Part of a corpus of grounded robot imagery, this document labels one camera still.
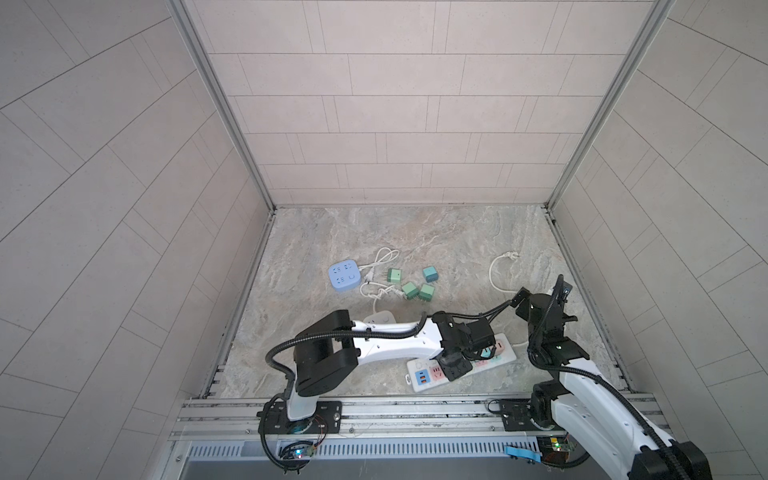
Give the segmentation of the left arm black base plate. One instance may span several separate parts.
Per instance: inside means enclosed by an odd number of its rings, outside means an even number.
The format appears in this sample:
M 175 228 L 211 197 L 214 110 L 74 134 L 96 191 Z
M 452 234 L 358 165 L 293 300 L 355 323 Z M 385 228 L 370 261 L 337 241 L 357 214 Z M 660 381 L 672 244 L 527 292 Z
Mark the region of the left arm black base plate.
M 337 434 L 340 431 L 342 403 L 340 401 L 319 401 L 315 412 L 307 419 L 289 420 L 286 403 L 275 402 L 266 414 L 258 414 L 259 433 L 265 435 L 320 435 Z

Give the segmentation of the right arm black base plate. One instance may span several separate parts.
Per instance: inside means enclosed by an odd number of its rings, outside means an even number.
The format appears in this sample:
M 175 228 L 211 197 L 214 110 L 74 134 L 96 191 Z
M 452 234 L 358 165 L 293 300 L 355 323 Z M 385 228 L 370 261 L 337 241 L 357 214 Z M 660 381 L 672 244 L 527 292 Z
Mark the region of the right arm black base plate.
M 538 422 L 526 399 L 499 399 L 495 412 L 501 417 L 505 432 L 529 432 L 553 430 L 555 424 Z

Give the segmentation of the white multicolour power strip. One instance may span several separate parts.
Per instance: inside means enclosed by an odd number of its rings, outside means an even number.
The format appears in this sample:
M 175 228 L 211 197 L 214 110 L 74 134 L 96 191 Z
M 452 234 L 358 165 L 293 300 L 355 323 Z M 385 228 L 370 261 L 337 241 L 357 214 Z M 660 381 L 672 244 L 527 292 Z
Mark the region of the white multicolour power strip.
M 459 354 L 454 362 L 437 359 L 413 359 L 406 363 L 406 384 L 415 393 L 456 381 L 466 375 L 478 374 L 517 360 L 513 346 L 503 333 L 495 335 L 495 345 L 486 347 L 472 359 Z

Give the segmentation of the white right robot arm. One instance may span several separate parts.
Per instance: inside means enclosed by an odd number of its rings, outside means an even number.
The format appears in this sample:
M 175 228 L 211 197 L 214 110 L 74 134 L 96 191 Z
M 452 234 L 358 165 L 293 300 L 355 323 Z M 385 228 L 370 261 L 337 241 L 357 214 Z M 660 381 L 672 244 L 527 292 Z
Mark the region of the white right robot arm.
M 577 320 L 565 313 L 571 289 L 559 276 L 551 293 L 522 288 L 512 301 L 528 325 L 530 363 L 552 376 L 533 387 L 533 423 L 565 430 L 612 479 L 710 479 L 700 448 L 675 440 L 649 420 L 566 336 L 565 325 Z

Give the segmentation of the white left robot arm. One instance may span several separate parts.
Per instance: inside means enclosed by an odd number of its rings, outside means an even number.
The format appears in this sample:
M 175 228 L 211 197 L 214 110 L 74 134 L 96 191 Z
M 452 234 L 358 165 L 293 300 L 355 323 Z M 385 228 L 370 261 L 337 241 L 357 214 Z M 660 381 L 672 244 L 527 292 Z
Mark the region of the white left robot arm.
M 316 414 L 322 395 L 362 365 L 407 360 L 410 382 L 420 392 L 515 361 L 515 347 L 492 329 L 510 305 L 475 315 L 424 313 L 412 323 L 396 322 L 390 311 L 354 321 L 347 310 L 336 310 L 271 348 L 265 361 L 285 375 L 277 399 L 287 420 L 301 422 Z

